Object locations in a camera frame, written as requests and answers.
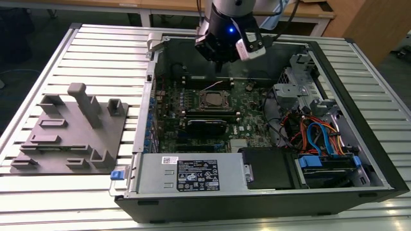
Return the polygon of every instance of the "warning label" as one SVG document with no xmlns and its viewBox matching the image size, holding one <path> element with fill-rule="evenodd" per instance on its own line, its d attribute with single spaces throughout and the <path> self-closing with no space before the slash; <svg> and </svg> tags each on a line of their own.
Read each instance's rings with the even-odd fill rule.
<svg viewBox="0 0 411 231">
<path fill-rule="evenodd" d="M 180 192 L 220 190 L 217 160 L 177 161 L 177 190 Z"/>
</svg>

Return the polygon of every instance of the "gray floor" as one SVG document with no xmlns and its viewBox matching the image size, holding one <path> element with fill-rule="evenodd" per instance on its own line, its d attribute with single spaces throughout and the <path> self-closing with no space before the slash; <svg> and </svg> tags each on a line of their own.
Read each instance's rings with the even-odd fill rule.
<svg viewBox="0 0 411 231">
<path fill-rule="evenodd" d="M 57 18 L 51 19 L 45 10 L 32 10 L 32 21 L 36 31 L 27 36 L 27 39 L 33 56 L 21 64 L 7 64 L 0 60 L 0 73 L 12 69 L 41 71 L 71 23 L 81 22 L 117 26 L 129 26 L 132 24 L 137 26 L 139 16 L 124 13 L 57 11 Z M 165 18 L 164 21 L 160 20 L 159 16 L 153 16 L 155 27 L 195 28 L 196 25 L 196 17 L 175 16 Z M 378 68 L 406 105 L 411 107 L 411 64 L 396 59 L 395 55 L 390 54 Z M 32 72 L 11 72 L 0 76 L 5 83 L 5 87 L 0 89 L 0 134 L 16 113 L 36 78 L 37 74 Z"/>
</svg>

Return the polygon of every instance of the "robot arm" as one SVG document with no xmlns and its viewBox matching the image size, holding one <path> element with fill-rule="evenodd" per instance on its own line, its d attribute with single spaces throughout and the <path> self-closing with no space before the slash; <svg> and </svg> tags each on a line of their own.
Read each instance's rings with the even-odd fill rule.
<svg viewBox="0 0 411 231">
<path fill-rule="evenodd" d="M 288 0 L 280 0 L 282 6 Z M 266 53 L 252 9 L 256 0 L 208 0 L 205 18 L 197 29 L 195 47 L 216 63 L 217 71 L 227 62 L 254 59 Z"/>
</svg>

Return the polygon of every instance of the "metal slotted table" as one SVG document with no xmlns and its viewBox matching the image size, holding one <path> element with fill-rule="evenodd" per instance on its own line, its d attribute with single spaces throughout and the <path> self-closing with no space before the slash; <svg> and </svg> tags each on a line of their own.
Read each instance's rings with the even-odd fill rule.
<svg viewBox="0 0 411 231">
<path fill-rule="evenodd" d="M 195 223 L 137 224 L 113 202 L 124 193 L 125 181 L 108 175 L 9 175 L 41 109 L 36 104 L 45 93 L 63 94 L 71 82 L 87 84 L 87 94 L 100 102 L 120 98 L 131 105 L 125 121 L 117 166 L 131 164 L 132 143 L 148 65 L 147 39 L 153 31 L 193 35 L 193 30 L 81 25 L 69 29 L 37 82 L 0 138 L 0 230 L 408 230 L 411 193 L 382 203 L 360 205 L 338 215 Z M 411 187 L 410 111 L 376 72 L 356 44 L 339 38 L 282 36 L 314 40 L 340 76 L 388 156 Z M 320 79 L 326 93 L 327 83 Z"/>
</svg>

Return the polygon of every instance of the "yellow wire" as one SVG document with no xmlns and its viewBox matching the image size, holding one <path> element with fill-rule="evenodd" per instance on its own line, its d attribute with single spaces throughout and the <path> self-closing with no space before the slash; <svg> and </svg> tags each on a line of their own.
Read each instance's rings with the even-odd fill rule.
<svg viewBox="0 0 411 231">
<path fill-rule="evenodd" d="M 328 124 L 323 124 L 327 128 L 330 128 L 334 132 L 336 132 L 336 130 L 332 128 L 332 126 L 330 126 Z M 342 149 L 342 136 L 339 135 L 338 137 L 338 143 L 339 143 L 339 150 L 342 152 L 342 154 L 344 153 L 343 152 L 343 149 Z"/>
</svg>

